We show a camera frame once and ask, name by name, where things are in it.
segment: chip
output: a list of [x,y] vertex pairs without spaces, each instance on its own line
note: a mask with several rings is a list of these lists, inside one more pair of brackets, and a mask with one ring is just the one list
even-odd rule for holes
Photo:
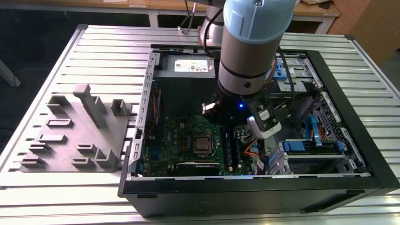
[[193,141],[193,153],[201,158],[207,157],[212,153],[212,135],[196,135]]

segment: table leg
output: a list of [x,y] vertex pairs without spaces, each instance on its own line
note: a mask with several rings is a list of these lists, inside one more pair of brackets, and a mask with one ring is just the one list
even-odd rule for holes
[[159,27],[159,11],[148,10],[148,15],[149,15],[149,26]]
[[7,83],[12,87],[19,87],[20,80],[17,79],[17,77],[15,76],[12,71],[8,69],[7,65],[3,63],[1,60],[0,60],[0,77],[3,77],[5,79]]
[[335,19],[336,19],[335,17],[325,17],[323,22],[320,23],[319,28],[315,33],[316,34],[327,34],[328,30],[331,29]]

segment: floor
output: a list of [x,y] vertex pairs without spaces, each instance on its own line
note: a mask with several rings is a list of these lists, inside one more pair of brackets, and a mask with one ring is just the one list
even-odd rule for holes
[[[177,27],[184,16],[163,15],[160,26]],[[11,87],[0,79],[0,152],[35,99],[49,70],[59,58],[77,24],[149,26],[145,15],[68,13],[0,10],[0,60],[21,81]],[[196,17],[193,28],[203,23]],[[400,89],[400,52],[383,66]]]

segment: wooden desk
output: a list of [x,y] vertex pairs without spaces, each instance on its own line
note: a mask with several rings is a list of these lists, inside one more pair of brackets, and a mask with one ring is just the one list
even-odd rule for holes
[[[183,0],[127,0],[123,2],[104,2],[103,0],[3,0],[0,8],[104,12],[104,13],[137,13],[149,15],[151,27],[159,27],[157,15],[185,15],[187,8]],[[197,4],[196,15],[204,16],[205,5]],[[297,4],[295,8],[295,21],[320,22],[317,34],[327,34],[331,25],[341,13],[332,5],[328,10],[317,5]]]

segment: white label sticker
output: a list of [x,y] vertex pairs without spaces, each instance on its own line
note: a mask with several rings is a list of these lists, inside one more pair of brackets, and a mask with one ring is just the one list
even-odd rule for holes
[[264,163],[261,162],[261,160],[257,160],[257,166],[260,167],[261,170],[264,170]]
[[133,7],[133,8],[145,8],[147,6],[145,5],[129,5],[129,7]]
[[103,0],[103,2],[124,2],[124,1],[128,1],[128,0]]
[[263,112],[259,113],[260,119],[265,121],[269,118],[269,112],[268,109],[265,109]]
[[207,60],[176,60],[175,72],[208,72]]

